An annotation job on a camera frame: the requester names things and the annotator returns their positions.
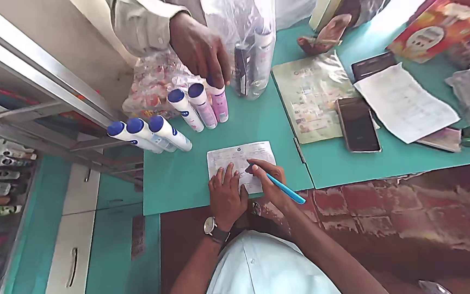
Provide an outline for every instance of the colorful box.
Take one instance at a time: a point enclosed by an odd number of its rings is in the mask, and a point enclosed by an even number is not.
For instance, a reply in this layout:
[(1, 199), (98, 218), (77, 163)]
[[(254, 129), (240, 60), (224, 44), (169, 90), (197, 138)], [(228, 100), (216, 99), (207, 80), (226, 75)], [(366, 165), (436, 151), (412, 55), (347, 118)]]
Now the colorful box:
[(470, 7), (437, 0), (389, 46), (396, 55), (424, 63), (470, 35)]

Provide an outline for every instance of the wristwatch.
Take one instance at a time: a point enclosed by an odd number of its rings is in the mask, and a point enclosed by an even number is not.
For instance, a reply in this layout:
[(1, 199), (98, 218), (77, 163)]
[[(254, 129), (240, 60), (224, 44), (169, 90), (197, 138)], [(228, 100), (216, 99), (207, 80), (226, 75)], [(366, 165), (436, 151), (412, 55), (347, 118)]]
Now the wristwatch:
[(217, 227), (215, 217), (208, 217), (206, 219), (204, 222), (204, 233), (212, 236), (213, 240), (217, 241), (221, 245), (228, 240), (228, 237), (230, 237), (230, 232), (225, 232)]

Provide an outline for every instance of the smartphone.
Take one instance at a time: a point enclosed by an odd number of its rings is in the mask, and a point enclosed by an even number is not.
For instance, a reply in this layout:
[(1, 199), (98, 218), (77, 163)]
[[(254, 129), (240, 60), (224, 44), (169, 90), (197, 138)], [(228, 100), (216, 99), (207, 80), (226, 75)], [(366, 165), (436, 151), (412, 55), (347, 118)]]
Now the smartphone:
[(381, 55), (353, 63), (351, 64), (351, 69), (353, 70), (355, 81), (358, 82), (393, 65), (396, 65), (395, 54), (388, 51)]
[(362, 97), (336, 100), (336, 111), (349, 151), (353, 153), (382, 151), (371, 110)]

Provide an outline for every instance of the pink deodorant can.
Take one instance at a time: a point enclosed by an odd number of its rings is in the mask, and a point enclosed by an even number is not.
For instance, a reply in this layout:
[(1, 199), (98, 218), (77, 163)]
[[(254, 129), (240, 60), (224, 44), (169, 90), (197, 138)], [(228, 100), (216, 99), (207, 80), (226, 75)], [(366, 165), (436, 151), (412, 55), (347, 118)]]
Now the pink deodorant can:
[(212, 105), (208, 102), (203, 84), (192, 84), (188, 88), (188, 101), (193, 104), (206, 128), (215, 129), (217, 118), (215, 117)]
[(215, 86), (206, 79), (206, 82), (210, 85), (208, 88), (212, 95), (212, 107), (215, 112), (215, 117), (219, 123), (225, 123), (228, 120), (228, 102), (226, 101), (226, 92), (224, 86), (217, 89)]

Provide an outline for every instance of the hand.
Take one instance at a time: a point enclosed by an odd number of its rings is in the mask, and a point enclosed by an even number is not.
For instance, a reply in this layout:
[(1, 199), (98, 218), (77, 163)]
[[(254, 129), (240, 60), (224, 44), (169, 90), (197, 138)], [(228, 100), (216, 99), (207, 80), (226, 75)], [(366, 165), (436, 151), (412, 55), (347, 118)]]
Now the hand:
[(192, 74), (210, 75), (218, 89), (229, 84), (231, 66), (222, 40), (186, 12), (170, 19), (170, 44)]
[(233, 173), (233, 163), (228, 164), (222, 182), (221, 167), (209, 180), (209, 205), (219, 229), (229, 232), (235, 221), (248, 208), (248, 191), (242, 185), (239, 194), (239, 172)]
[(276, 178), (279, 182), (286, 184), (286, 177), (284, 176), (284, 169), (281, 166), (273, 165), (264, 160), (248, 159), (248, 163), (253, 166), (246, 169), (247, 173), (258, 177), (262, 182), (262, 191), (265, 197), (268, 197), (271, 203), (277, 206), (278, 209), (284, 208), (285, 205), (291, 203), (291, 199), (280, 190), (273, 182), (267, 177), (266, 173)]

